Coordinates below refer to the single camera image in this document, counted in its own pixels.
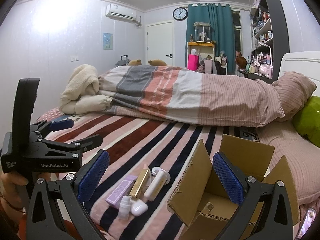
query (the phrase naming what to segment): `desk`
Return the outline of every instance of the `desk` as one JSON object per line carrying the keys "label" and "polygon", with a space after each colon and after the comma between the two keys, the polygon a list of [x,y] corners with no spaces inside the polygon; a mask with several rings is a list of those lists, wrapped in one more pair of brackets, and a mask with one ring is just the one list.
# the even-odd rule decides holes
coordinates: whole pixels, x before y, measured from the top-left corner
{"label": "desk", "polygon": [[272,79],[266,78],[265,76],[261,77],[261,76],[258,76],[256,74],[254,74],[254,73],[249,73],[248,71],[245,71],[245,70],[237,70],[237,71],[242,73],[245,78],[249,78],[249,79],[252,79],[252,80],[260,79],[260,80],[263,80],[264,82],[266,82],[267,84],[272,84],[273,83]]}

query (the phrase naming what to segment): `wall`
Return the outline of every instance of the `wall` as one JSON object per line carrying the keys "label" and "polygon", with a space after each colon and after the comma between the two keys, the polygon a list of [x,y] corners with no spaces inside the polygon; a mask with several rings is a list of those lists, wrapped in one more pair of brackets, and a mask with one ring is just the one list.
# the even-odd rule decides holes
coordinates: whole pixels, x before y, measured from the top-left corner
{"label": "wall", "polygon": [[303,0],[281,0],[290,52],[320,50],[320,26]]}
{"label": "wall", "polygon": [[[144,14],[144,22],[145,24],[151,24],[156,22],[174,21],[174,65],[178,67],[185,66],[185,44],[186,44],[186,31],[187,31],[187,20],[184,21],[176,21],[172,17],[172,12],[178,6],[172,6],[167,8],[161,8],[158,10],[153,10],[146,12]],[[251,30],[250,30],[250,18],[249,11],[239,10],[241,17],[241,25],[242,25],[242,48],[244,57],[248,57],[251,54]]]}
{"label": "wall", "polygon": [[[75,67],[90,64],[101,74],[120,60],[144,59],[144,30],[105,17],[101,0],[32,0],[14,6],[0,27],[0,142],[11,130],[20,78],[40,77],[32,121],[57,107]],[[102,34],[114,34],[114,49],[103,50]],[[70,56],[79,61],[71,62]]]}

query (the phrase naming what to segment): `white fleece blanket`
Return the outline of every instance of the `white fleece blanket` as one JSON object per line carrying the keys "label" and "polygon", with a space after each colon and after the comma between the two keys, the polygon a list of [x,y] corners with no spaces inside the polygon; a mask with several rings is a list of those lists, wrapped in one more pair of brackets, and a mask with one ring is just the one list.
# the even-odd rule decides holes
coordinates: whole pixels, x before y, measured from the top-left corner
{"label": "white fleece blanket", "polygon": [[60,97],[60,111],[65,114],[84,114],[104,111],[111,105],[112,97],[97,95],[99,91],[98,71],[84,64],[71,75],[66,89]]}

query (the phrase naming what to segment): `pink pillow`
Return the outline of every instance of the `pink pillow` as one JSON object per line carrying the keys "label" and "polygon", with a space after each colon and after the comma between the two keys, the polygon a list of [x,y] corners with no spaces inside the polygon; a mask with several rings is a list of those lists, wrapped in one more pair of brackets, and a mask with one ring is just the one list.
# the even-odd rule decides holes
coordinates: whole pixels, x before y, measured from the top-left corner
{"label": "pink pillow", "polygon": [[286,121],[293,117],[311,97],[317,86],[308,77],[296,72],[286,72],[272,83],[280,96],[284,117],[276,121]]}
{"label": "pink pillow", "polygon": [[298,205],[320,197],[320,148],[302,138],[291,120],[271,122],[256,129],[261,143],[275,146],[270,169],[286,156],[296,186]]}

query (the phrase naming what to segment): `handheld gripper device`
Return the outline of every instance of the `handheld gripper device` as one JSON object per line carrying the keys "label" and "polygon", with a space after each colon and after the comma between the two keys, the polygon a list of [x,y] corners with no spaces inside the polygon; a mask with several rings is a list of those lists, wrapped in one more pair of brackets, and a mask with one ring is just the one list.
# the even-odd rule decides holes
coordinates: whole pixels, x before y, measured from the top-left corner
{"label": "handheld gripper device", "polygon": [[[92,222],[82,203],[92,196],[109,165],[109,154],[99,150],[84,166],[82,154],[102,144],[100,135],[70,144],[46,140],[51,131],[71,128],[71,119],[59,122],[37,122],[30,125],[40,79],[20,79],[14,101],[12,132],[5,135],[1,152],[4,173],[17,171],[28,179],[18,186],[27,211],[27,240],[71,240],[58,207],[62,199],[74,226],[83,240],[105,239]],[[46,182],[37,178],[42,172],[69,173],[62,180]]]}
{"label": "handheld gripper device", "polygon": [[264,202],[251,235],[246,240],[292,240],[293,225],[290,202],[282,181],[274,185],[246,176],[229,159],[218,152],[213,169],[231,202],[238,208],[215,240],[238,240],[246,229],[258,202]]}

